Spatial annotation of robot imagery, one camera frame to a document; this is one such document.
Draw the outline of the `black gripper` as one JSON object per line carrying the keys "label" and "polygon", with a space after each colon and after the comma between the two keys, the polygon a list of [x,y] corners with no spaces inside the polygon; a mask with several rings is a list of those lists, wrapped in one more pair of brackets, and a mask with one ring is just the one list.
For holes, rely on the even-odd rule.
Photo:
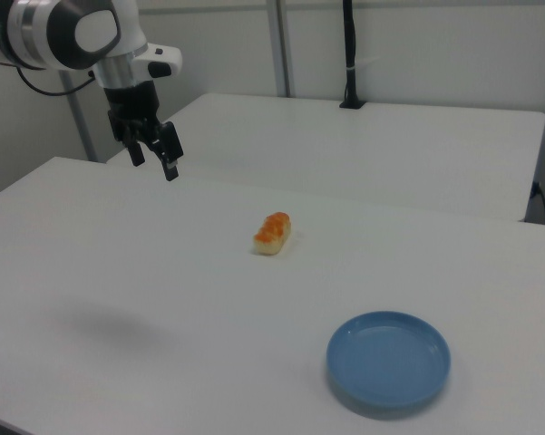
{"label": "black gripper", "polygon": [[160,160],[165,179],[177,178],[178,159],[184,152],[173,123],[160,123],[157,118],[160,103],[154,82],[121,89],[105,88],[104,93],[110,106],[108,117],[113,137],[124,141],[132,165],[139,167],[145,162],[137,140],[150,141],[148,148]]}

